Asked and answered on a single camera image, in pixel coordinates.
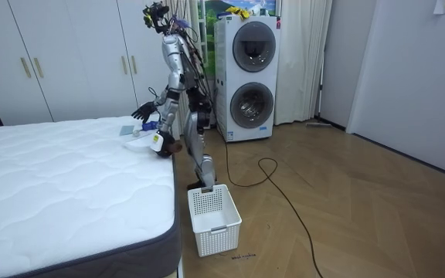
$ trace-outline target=washing machine door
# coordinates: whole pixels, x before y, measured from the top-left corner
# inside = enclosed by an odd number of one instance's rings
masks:
[[[235,35],[233,56],[240,68],[256,73],[269,66],[276,52],[274,33],[262,22],[248,22]]]
[[[269,88],[262,83],[247,83],[241,86],[231,99],[231,116],[245,128],[264,124],[274,109],[274,98]]]

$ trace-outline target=picture on wall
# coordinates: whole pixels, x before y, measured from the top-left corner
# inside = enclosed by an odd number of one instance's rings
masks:
[[[256,5],[265,8],[269,15],[276,15],[276,0],[205,0],[206,22],[207,22],[207,54],[206,65],[207,74],[214,76],[216,72],[216,58],[214,53],[214,23],[217,21],[217,14],[225,12],[229,7],[251,9]]]

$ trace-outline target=white basket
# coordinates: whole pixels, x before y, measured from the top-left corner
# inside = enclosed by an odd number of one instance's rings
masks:
[[[238,247],[241,217],[228,187],[214,185],[212,192],[189,190],[192,228],[199,256],[208,256]]]

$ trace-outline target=white mattress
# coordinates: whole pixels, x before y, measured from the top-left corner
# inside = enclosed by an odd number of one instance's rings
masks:
[[[175,220],[171,159],[134,153],[131,117],[0,127],[0,276],[153,239]]]

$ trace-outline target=blue object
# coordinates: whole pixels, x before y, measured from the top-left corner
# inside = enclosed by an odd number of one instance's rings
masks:
[[[187,21],[184,20],[184,19],[178,19],[178,18],[176,17],[176,15],[173,15],[173,16],[172,16],[172,19],[176,22],[176,24],[178,24],[178,26],[180,26],[180,27],[182,27],[182,28],[188,28],[188,27],[190,27],[190,23],[189,23],[189,22],[187,22]]]
[[[152,131],[154,129],[158,129],[158,122],[156,121],[151,121],[146,124],[142,124],[143,131]]]

